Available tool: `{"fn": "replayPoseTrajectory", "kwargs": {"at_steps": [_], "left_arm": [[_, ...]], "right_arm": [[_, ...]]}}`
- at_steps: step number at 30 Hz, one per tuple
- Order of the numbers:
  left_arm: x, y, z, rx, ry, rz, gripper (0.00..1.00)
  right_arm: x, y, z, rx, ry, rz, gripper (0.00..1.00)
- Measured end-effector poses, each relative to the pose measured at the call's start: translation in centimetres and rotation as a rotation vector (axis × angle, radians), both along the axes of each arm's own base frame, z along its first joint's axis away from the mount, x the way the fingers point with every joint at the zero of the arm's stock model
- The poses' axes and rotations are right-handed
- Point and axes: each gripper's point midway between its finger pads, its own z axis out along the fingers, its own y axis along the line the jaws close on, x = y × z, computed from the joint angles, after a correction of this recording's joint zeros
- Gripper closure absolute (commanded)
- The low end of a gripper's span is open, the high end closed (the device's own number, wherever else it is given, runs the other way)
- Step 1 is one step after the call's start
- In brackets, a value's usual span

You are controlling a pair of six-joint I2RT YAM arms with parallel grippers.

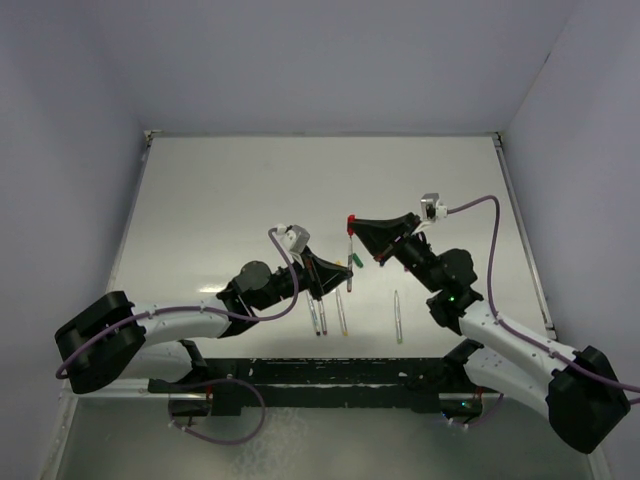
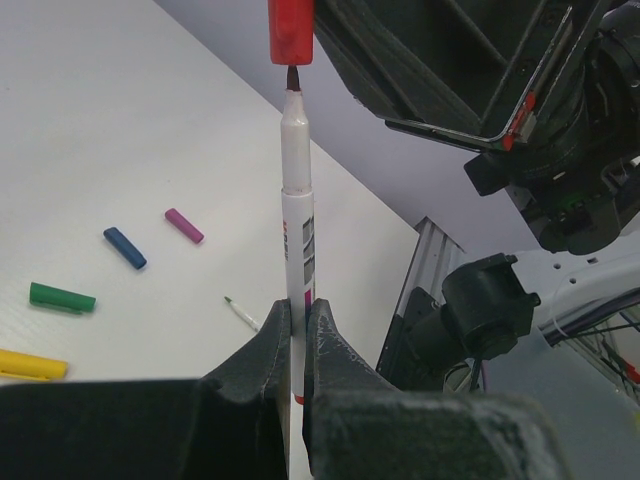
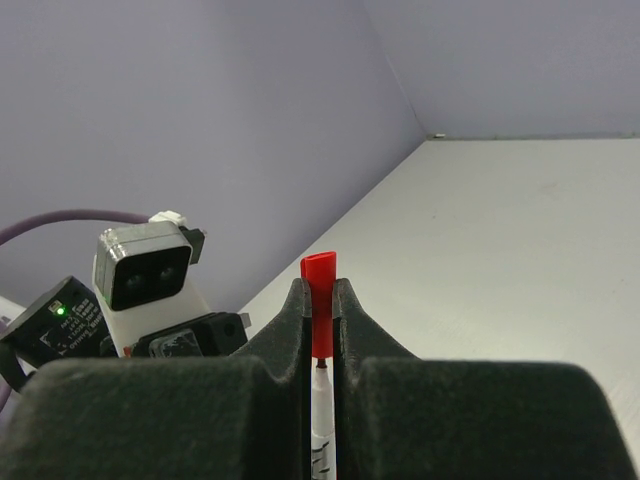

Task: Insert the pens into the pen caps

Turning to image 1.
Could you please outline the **green pen cap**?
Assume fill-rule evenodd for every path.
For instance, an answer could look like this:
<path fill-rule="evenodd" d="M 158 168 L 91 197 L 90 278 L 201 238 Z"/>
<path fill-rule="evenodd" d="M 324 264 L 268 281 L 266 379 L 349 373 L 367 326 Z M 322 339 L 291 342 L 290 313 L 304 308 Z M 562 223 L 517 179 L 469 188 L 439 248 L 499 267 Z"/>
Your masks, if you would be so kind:
<path fill-rule="evenodd" d="M 358 268 L 363 268 L 364 264 L 356 253 L 353 253 L 352 259 Z"/>

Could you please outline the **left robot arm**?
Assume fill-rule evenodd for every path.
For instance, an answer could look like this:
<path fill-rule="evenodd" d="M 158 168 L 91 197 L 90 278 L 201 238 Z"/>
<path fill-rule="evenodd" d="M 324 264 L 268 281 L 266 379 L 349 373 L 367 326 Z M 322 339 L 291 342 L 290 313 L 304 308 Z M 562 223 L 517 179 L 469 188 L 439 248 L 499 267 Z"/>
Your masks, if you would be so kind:
<path fill-rule="evenodd" d="M 125 378 L 198 390 L 206 369 L 188 341 L 239 336 L 289 314 L 302 293 L 320 302 L 353 276 L 348 267 L 323 260 L 310 248 L 280 253 L 284 266 L 271 270 L 262 261 L 250 261 L 222 291 L 192 304 L 143 306 L 122 291 L 104 294 L 56 331 L 62 360 L 56 377 L 68 380 L 76 394 Z"/>

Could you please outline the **red pen cap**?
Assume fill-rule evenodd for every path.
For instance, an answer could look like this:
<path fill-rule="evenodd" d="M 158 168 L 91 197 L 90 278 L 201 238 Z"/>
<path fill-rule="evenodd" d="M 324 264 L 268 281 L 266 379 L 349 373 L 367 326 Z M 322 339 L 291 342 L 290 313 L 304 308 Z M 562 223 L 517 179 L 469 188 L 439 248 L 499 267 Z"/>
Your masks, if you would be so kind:
<path fill-rule="evenodd" d="M 355 220 L 356 217 L 353 214 L 347 217 L 347 234 L 349 235 L 349 237 L 352 237 L 354 234 L 353 224 Z"/>

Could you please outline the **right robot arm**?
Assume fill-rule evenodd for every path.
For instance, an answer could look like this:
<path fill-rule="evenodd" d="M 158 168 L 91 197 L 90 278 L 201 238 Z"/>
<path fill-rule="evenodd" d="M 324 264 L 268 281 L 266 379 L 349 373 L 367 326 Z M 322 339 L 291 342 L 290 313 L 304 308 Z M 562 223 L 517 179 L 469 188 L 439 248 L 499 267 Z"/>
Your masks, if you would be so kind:
<path fill-rule="evenodd" d="M 445 366 L 446 383 L 456 391 L 475 384 L 505 394 L 538 412 L 568 446 L 592 453 L 631 410 L 607 356 L 593 346 L 561 344 L 498 313 L 472 287 L 471 254 L 435 254 L 419 238 L 420 224 L 413 213 L 391 220 L 349 217 L 347 230 L 376 262 L 396 259 L 432 292 L 432 318 L 471 346 L 467 357 Z"/>

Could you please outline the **red marker pen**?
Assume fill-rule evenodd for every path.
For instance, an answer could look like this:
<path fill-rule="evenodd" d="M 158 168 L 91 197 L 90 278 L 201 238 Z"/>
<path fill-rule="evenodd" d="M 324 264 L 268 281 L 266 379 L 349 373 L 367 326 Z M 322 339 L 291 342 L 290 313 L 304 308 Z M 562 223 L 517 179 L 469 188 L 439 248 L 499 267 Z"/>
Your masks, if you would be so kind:
<path fill-rule="evenodd" d="M 354 253 L 353 238 L 352 238 L 352 235 L 349 235 L 348 236 L 348 254 L 347 254 L 347 269 L 349 272 L 349 278 L 347 279 L 347 283 L 346 283 L 347 293 L 351 293 L 353 289 L 353 268 L 354 268 L 353 253 Z"/>

